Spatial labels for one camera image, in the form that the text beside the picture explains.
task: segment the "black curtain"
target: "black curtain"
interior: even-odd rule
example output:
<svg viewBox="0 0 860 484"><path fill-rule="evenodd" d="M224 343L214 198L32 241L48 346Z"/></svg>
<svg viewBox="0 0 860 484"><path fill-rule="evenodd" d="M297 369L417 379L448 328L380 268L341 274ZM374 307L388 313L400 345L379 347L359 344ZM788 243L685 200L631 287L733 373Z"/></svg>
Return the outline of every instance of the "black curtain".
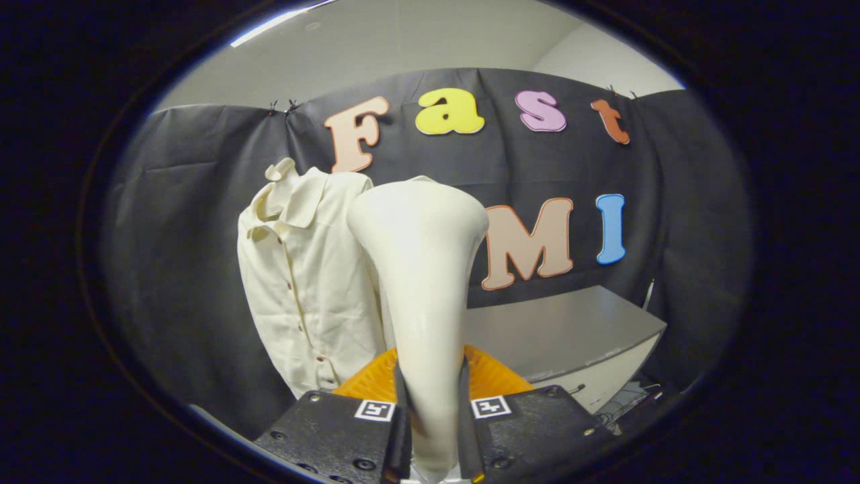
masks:
<svg viewBox="0 0 860 484"><path fill-rule="evenodd" d="M479 133L428 136L415 128L418 97L469 91L485 119ZM536 133L513 102L522 90L549 92L568 125ZM752 264L751 208L743 164L686 91L637 99L565 78L523 71L448 69L380 79L301 103L295 112L195 105L166 109L141 124L105 201L102 265L120 330L168 393L257 437L293 398L269 361L245 300L236 221L284 156L330 171L334 113L374 96L379 142L362 143L377 185L427 175L485 206L510 205L526 227L543 202L563 196L570 215L567 274L519 280L487 291L486 245L476 257L469 306L525 301L603 285L667 322L645 370L676 388L705 371L731 337ZM590 103L606 100L630 134L621 145ZM595 262L601 246L598 195L625 197L625 257Z"/></svg>

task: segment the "screw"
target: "screw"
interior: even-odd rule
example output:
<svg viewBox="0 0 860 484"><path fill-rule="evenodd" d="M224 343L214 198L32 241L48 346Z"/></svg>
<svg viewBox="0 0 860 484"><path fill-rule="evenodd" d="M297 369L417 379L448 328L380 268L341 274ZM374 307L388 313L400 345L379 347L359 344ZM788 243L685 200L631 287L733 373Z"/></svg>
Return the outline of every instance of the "screw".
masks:
<svg viewBox="0 0 860 484"><path fill-rule="evenodd" d="M353 461L353 466L361 470L374 470L376 468L376 464L368 461L367 459L355 459Z"/></svg>
<svg viewBox="0 0 860 484"><path fill-rule="evenodd" d="M511 465L511 461L507 457L499 457L493 461L492 465L493 468L508 468Z"/></svg>

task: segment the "white button-up shirt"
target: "white button-up shirt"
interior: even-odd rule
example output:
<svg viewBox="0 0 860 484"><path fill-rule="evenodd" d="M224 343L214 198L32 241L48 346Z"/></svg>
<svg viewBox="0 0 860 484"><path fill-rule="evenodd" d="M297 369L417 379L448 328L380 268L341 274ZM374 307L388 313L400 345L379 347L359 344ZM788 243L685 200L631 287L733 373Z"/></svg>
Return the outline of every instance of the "white button-up shirt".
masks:
<svg viewBox="0 0 860 484"><path fill-rule="evenodd" d="M330 391L385 350L376 272L346 214L366 175L299 176L285 158L239 215L239 269L254 324L296 398Z"/></svg>

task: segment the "blue letter i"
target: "blue letter i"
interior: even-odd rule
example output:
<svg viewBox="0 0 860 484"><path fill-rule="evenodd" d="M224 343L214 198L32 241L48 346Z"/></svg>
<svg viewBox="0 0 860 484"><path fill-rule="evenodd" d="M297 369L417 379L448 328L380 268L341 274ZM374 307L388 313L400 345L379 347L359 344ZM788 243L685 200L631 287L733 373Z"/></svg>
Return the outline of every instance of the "blue letter i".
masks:
<svg viewBox="0 0 860 484"><path fill-rule="evenodd" d="M621 207L624 196L619 194L601 195L595 202L603 215L603 250L597 255L598 264L612 264L624 257L621 245Z"/></svg>

